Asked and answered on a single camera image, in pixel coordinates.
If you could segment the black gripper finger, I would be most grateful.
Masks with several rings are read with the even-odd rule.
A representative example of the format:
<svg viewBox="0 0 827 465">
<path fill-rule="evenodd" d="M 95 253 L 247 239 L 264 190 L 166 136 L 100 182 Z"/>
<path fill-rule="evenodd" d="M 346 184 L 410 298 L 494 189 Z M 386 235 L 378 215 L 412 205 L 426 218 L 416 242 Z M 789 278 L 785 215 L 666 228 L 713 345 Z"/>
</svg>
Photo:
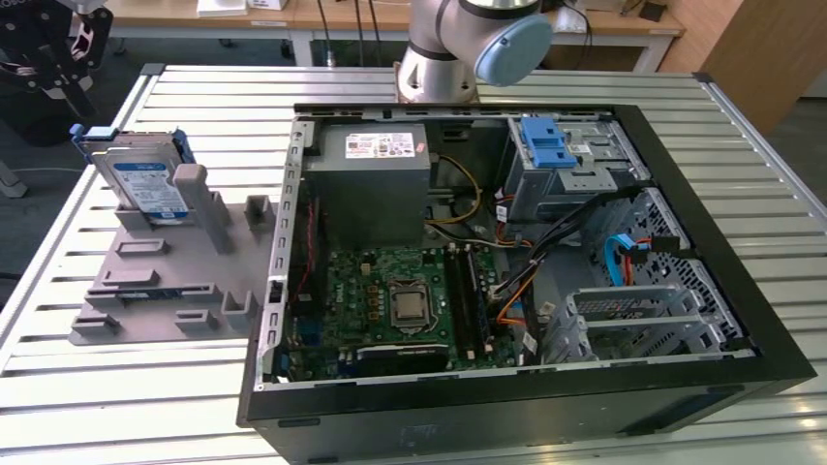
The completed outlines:
<svg viewBox="0 0 827 465">
<path fill-rule="evenodd" d="M 92 85 L 87 60 L 78 59 L 67 46 L 40 46 L 35 51 L 32 65 L 42 90 L 52 99 L 64 100 L 82 118 L 92 116 L 96 108 L 87 95 Z"/>
<path fill-rule="evenodd" d="M 80 25 L 71 56 L 75 63 L 86 69 L 98 69 L 102 65 L 106 44 L 114 22 L 112 12 L 99 7 L 87 14 L 79 15 Z"/>
</svg>

